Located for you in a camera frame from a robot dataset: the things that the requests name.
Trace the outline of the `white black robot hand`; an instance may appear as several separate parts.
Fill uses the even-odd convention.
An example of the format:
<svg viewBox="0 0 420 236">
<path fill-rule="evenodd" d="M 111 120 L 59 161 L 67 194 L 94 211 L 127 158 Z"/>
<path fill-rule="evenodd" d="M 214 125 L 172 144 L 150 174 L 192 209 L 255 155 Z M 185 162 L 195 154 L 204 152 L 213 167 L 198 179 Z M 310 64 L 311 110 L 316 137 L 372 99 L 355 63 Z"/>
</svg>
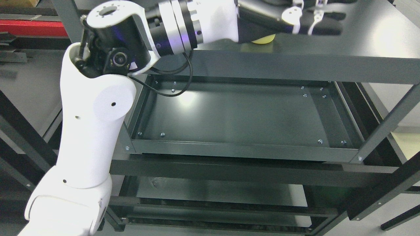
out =
<svg viewBox="0 0 420 236">
<path fill-rule="evenodd" d="M 207 30 L 216 40 L 251 42 L 276 33 L 337 36 L 346 13 L 327 0 L 222 0 Z"/>
</svg>

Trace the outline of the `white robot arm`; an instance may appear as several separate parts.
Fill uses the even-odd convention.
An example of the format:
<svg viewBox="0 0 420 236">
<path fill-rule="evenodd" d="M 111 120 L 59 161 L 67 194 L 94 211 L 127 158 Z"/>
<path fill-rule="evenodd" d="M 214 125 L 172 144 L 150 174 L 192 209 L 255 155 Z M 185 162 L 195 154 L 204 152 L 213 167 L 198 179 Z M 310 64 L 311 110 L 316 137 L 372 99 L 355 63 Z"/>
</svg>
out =
<svg viewBox="0 0 420 236">
<path fill-rule="evenodd" d="M 132 77 L 166 55 L 219 39 L 238 42 L 236 0 L 165 0 L 146 11 L 112 0 L 82 18 L 82 42 L 65 51 L 57 163 L 36 186 L 20 236 L 91 236 L 112 191 L 112 156 L 136 95 Z"/>
</svg>

